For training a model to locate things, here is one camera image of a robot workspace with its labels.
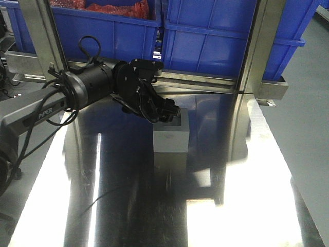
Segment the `gray Piper robot arm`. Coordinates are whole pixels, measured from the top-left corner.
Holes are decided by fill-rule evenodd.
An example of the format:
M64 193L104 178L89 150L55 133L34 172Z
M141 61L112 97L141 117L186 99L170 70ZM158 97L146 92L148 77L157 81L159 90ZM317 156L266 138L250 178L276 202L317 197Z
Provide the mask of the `gray Piper robot arm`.
M40 90L1 102L1 192L14 179L22 160L30 154L34 126L50 121L60 111L70 113L70 124L78 112L104 97L113 96L128 113L151 123L170 122L180 115L172 99L162 98L153 88L162 62L134 59L131 62L93 57L85 66L69 70L49 69L54 79Z

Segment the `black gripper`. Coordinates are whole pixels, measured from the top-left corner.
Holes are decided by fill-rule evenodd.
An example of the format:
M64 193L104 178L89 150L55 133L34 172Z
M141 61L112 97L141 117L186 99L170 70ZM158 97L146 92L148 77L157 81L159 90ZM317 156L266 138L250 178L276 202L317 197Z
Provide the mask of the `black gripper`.
M124 112L133 113L149 122L172 121L173 117L179 117L180 107L175 101L166 98L163 102L152 86L163 67L162 62L145 59L134 59L130 63L119 61L112 68L114 82L111 97L123 106Z

